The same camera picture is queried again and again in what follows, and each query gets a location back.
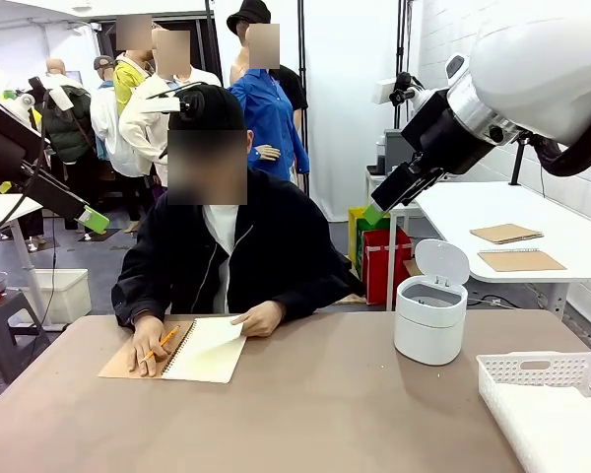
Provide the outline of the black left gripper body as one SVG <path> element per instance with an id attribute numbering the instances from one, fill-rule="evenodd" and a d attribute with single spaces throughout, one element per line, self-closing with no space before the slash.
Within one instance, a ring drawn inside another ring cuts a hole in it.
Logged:
<path id="1" fill-rule="evenodd" d="M 9 181 L 22 186 L 22 164 L 34 167 L 46 144 L 38 131 L 0 105 L 0 184 Z"/>

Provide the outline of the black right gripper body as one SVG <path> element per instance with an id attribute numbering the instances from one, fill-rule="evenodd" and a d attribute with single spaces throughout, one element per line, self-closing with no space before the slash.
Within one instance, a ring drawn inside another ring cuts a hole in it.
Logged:
<path id="1" fill-rule="evenodd" d="M 447 89 L 433 91 L 402 130 L 419 155 L 412 170 L 427 174 L 434 169 L 464 174 L 489 152 L 489 144 L 466 130 L 456 119 Z"/>

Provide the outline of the person's left hand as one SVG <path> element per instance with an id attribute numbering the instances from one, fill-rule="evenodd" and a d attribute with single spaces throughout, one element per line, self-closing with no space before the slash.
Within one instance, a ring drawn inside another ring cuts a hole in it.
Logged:
<path id="1" fill-rule="evenodd" d="M 232 325 L 240 325 L 240 334 L 245 337 L 268 337 L 280 325 L 285 316 L 285 307 L 277 302 L 259 304 L 234 319 Z"/>

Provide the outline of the person's right hand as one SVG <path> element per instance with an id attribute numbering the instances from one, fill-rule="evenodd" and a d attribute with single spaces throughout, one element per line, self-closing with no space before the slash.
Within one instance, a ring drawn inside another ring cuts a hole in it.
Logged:
<path id="1" fill-rule="evenodd" d="M 171 353 L 169 343 L 163 343 L 167 332 L 164 323 L 156 316 L 144 312 L 134 319 L 134 334 L 128 355 L 128 370 L 141 377 L 155 377 L 158 362 Z"/>

